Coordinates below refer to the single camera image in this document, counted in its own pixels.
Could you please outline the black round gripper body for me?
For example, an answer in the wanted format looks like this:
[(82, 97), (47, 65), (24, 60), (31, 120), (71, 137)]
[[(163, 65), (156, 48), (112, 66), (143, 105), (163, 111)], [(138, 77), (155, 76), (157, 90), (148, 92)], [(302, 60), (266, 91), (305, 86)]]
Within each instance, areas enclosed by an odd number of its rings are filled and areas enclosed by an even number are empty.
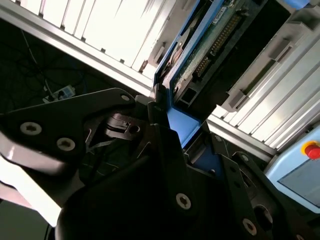
[(224, 186), (187, 167), (191, 208), (169, 201), (160, 171), (143, 157), (117, 173), (78, 190), (55, 228), (58, 240), (237, 240), (241, 224)]

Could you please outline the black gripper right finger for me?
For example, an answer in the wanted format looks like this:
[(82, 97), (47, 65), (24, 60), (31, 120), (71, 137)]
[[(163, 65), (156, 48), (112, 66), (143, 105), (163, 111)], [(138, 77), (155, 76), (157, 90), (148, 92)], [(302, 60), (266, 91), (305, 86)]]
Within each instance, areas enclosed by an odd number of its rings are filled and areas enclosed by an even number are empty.
[(244, 152), (226, 156), (226, 146), (215, 134), (210, 147), (219, 158), (233, 237), (237, 240), (317, 240), (319, 237), (290, 201)]

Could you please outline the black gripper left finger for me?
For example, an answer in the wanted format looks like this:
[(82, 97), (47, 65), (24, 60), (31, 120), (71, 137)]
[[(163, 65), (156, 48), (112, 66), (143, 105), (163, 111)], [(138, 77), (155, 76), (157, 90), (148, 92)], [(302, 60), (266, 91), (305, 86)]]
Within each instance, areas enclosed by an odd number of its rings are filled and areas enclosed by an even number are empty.
[[(80, 187), (86, 153), (117, 140), (129, 162)], [(43, 216), (195, 216), (198, 203), (164, 89), (150, 97), (111, 88), (0, 117), (0, 181)]]

